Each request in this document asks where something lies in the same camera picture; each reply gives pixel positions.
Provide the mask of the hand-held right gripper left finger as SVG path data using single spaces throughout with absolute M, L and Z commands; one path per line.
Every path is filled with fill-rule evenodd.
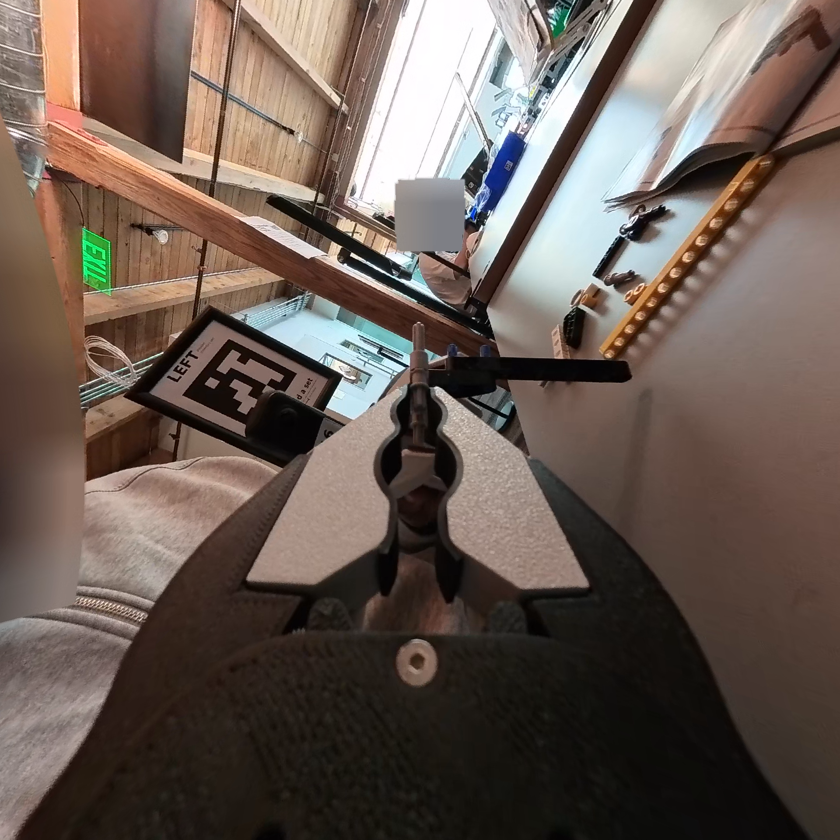
M 399 547 L 388 480 L 401 467 L 402 425 L 393 391 L 290 462 L 292 481 L 247 583 L 305 596 L 389 595 Z

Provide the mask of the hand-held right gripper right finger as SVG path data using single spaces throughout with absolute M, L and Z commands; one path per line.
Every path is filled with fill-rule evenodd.
M 527 602 L 590 584 L 527 457 L 442 389 L 438 427 L 454 478 L 438 508 L 435 571 L 444 598 Z

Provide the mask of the grey lego axle pin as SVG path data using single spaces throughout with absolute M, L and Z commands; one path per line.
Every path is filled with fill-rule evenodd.
M 435 447 L 427 441 L 428 431 L 428 355 L 425 326 L 413 325 L 413 350 L 410 355 L 408 396 L 410 401 L 411 450 L 418 455 L 434 455 Z

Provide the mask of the black lego beam blue pins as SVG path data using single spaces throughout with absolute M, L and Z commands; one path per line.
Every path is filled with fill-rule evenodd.
M 454 352 L 455 345 L 442 359 L 443 367 L 422 368 L 413 361 L 409 382 L 438 387 L 455 398 L 490 394 L 497 387 L 509 388 L 509 382 L 589 382 L 624 383 L 632 378 L 627 362 L 610 360 L 534 359 L 500 357 L 488 344 L 479 347 L 477 356 Z

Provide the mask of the person's left forearm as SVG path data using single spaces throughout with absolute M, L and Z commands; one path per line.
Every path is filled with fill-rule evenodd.
M 90 480 L 77 595 L 149 611 L 196 548 L 278 475 L 256 459 L 225 456 Z

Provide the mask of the long yellow lego beam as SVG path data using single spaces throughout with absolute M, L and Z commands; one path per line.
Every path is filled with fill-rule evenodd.
M 766 153 L 752 158 L 739 170 L 663 269 L 647 284 L 644 294 L 609 333 L 599 349 L 605 360 L 617 361 L 655 320 L 658 311 L 760 193 L 775 166 L 776 156 Z

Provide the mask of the black lego connector piece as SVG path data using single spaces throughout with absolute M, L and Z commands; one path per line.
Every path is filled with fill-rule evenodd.
M 668 212 L 664 204 L 647 207 L 639 204 L 630 214 L 624 225 L 619 227 L 618 236 L 628 242 L 638 242 L 644 236 L 649 225 L 658 221 Z

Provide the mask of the lego instruction booklet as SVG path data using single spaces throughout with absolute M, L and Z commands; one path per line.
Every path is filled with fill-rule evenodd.
M 771 147 L 838 53 L 838 1 L 747 2 L 724 21 L 604 195 L 641 203 L 708 163 Z

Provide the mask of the white paper sheet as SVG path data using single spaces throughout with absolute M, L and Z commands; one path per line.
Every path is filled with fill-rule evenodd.
M 294 251 L 296 254 L 300 255 L 305 259 L 325 257 L 327 255 L 320 248 L 311 245 L 310 243 L 295 236 L 294 234 L 291 234 L 286 229 L 278 226 L 270 220 L 264 219 L 263 217 L 243 217 L 241 221 L 247 224 L 248 226 L 251 226 L 255 230 L 259 231 L 261 234 L 272 239 L 273 241 Z

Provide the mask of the green exit sign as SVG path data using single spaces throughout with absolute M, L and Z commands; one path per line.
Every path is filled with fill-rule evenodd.
M 107 296 L 112 294 L 111 243 L 87 227 L 80 235 L 81 274 L 83 284 Z

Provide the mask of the person's grey hoodie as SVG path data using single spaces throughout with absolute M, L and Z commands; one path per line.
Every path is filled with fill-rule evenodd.
M 93 725 L 153 603 L 89 585 L 2 625 L 2 838 L 18 838 Z

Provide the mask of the blue storage bin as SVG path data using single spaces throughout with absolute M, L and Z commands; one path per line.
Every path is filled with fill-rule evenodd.
M 486 186 L 492 193 L 502 194 L 505 191 L 525 148 L 526 142 L 519 133 L 506 134 L 486 174 Z

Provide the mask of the black desk frame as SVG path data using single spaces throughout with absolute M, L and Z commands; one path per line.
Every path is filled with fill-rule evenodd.
M 408 268 L 400 266 L 388 256 L 375 251 L 359 239 L 320 219 L 300 204 L 284 196 L 269 194 L 266 203 L 301 226 L 338 245 L 340 264 L 360 272 L 385 288 L 414 301 L 422 308 L 467 328 L 487 340 L 495 338 L 485 312 L 473 314 L 462 308 L 453 307 L 431 293 L 424 292 L 420 287 L 412 284 L 413 273 Z

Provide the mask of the dark wall panel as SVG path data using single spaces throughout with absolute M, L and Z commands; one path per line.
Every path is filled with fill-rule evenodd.
M 79 1 L 81 112 L 182 162 L 195 1 Z

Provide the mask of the silver air duct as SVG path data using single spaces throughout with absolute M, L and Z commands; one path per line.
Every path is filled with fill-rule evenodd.
M 1 2 L 1 113 L 28 189 L 36 194 L 48 139 L 40 1 Z

